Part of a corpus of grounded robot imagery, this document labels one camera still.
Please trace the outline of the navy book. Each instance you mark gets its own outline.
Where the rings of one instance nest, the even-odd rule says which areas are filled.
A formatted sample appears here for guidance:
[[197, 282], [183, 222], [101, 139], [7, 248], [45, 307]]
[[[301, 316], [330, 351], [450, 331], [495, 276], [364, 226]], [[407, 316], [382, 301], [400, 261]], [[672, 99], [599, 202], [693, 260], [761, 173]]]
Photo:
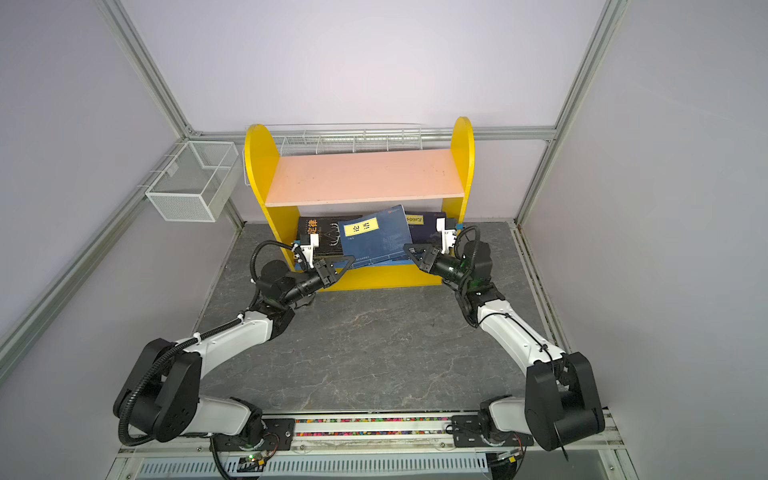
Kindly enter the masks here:
[[413, 244], [441, 243], [437, 221], [446, 218], [444, 212], [406, 212], [405, 215]]
[[403, 261], [404, 245], [412, 243], [402, 205], [341, 221], [339, 232], [343, 255], [355, 258], [352, 269]]

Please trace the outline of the black deer cover book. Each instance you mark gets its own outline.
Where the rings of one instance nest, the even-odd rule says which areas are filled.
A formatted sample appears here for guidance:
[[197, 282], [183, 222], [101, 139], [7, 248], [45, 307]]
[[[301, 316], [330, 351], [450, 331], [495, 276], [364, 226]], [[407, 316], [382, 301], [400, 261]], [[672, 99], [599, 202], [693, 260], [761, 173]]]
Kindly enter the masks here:
[[304, 243], [312, 234], [317, 234], [319, 245], [314, 249], [317, 257], [341, 256], [343, 248], [340, 238], [342, 222], [358, 219], [352, 216], [301, 216], [298, 220], [297, 239]]

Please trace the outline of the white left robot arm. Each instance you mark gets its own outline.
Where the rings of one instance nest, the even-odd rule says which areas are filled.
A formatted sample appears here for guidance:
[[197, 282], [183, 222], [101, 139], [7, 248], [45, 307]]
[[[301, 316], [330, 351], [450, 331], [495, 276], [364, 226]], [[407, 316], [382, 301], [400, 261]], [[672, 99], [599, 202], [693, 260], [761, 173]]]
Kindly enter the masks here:
[[294, 272], [268, 262], [253, 283], [249, 306], [233, 320], [175, 342], [145, 345], [113, 405], [118, 438], [128, 447], [177, 437], [225, 435], [257, 445], [263, 438], [262, 411], [238, 399], [202, 395], [207, 374], [236, 355], [281, 335], [301, 300], [337, 283], [354, 264], [352, 256], [321, 258]]

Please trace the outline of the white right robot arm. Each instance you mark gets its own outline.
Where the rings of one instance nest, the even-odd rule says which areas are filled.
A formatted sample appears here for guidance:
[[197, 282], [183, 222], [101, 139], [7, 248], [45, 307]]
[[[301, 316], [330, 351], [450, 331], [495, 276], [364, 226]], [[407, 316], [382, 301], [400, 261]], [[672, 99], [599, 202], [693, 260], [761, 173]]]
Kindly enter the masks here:
[[605, 430], [589, 360], [558, 347], [514, 310], [492, 281], [487, 243], [471, 240], [459, 256], [428, 244], [406, 244], [403, 250], [421, 271], [452, 289], [469, 326], [489, 334], [525, 376], [523, 399], [498, 397], [481, 404], [478, 421], [485, 441], [496, 445], [526, 434], [546, 451], [563, 450]]

